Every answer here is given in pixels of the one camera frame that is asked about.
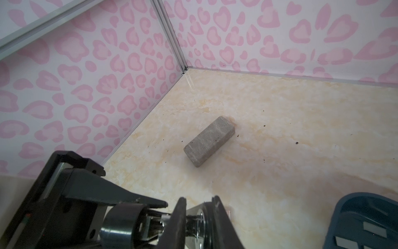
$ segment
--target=beige marble tabletop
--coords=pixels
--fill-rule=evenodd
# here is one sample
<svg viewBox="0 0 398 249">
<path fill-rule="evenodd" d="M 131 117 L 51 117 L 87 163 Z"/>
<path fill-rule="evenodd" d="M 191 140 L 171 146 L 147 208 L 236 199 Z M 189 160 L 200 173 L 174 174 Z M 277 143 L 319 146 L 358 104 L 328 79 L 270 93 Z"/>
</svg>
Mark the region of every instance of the beige marble tabletop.
<svg viewBox="0 0 398 249">
<path fill-rule="evenodd" d="M 236 134 L 195 168 L 183 148 L 221 115 Z M 190 69 L 105 170 L 168 211 L 219 195 L 246 248 L 319 249 L 344 195 L 398 200 L 398 89 Z"/>
</svg>

